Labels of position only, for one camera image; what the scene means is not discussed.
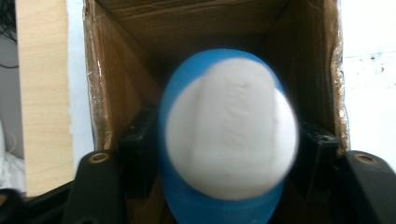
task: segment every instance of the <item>white wall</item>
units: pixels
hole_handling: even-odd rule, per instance
[[[18,64],[18,46],[11,40],[0,36],[0,63]],[[12,152],[23,158],[23,140],[21,126],[21,92],[19,69],[0,67],[0,117],[6,132],[6,149],[14,146],[14,135],[17,145]]]
[[[396,1],[341,0],[351,149],[396,171]]]

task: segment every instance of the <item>wooden board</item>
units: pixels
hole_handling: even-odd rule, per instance
[[[73,177],[69,134],[67,11],[63,0],[17,0],[27,195]]]

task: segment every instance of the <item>brown cardboard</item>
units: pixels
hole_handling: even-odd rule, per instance
[[[143,106],[159,102],[157,65],[93,0],[84,27],[95,148],[110,149]]]
[[[339,113],[344,106],[336,0],[85,0],[85,5],[96,148],[113,148],[142,106],[159,103],[160,86],[174,69],[193,53],[213,48],[262,57],[299,117],[347,136],[346,117]],[[165,223],[163,196],[154,195],[130,202],[133,223]]]

